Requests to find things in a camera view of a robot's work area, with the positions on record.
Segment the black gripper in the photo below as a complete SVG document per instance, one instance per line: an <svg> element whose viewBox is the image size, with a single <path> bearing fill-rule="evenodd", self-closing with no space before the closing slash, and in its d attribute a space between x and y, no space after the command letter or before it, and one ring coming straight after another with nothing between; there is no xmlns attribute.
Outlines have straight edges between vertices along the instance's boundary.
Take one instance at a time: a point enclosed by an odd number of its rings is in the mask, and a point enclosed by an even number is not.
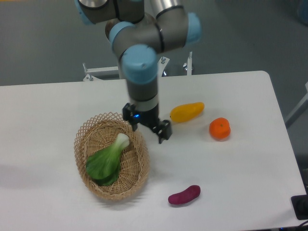
<svg viewBox="0 0 308 231"><path fill-rule="evenodd" d="M138 124L142 124L158 136L159 144L168 140L172 135L171 122L159 119L159 104L149 111L140 111L134 104L126 103L122 114L123 120L131 125L132 131L136 131Z"/></svg>

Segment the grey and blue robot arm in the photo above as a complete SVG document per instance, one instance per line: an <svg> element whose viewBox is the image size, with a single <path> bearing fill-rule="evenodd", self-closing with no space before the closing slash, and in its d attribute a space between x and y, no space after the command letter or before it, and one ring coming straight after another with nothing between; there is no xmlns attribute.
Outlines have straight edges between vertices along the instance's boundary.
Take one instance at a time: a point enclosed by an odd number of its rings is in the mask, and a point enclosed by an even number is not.
<svg viewBox="0 0 308 231"><path fill-rule="evenodd" d="M123 119L136 130L149 128L159 142L172 135L171 123L159 119L157 55L197 43L202 34L200 19L185 11L179 0L153 0L154 19L146 21L142 0L77 0L84 23L115 21L106 36L117 57L120 76L126 80L129 102Z"/></svg>

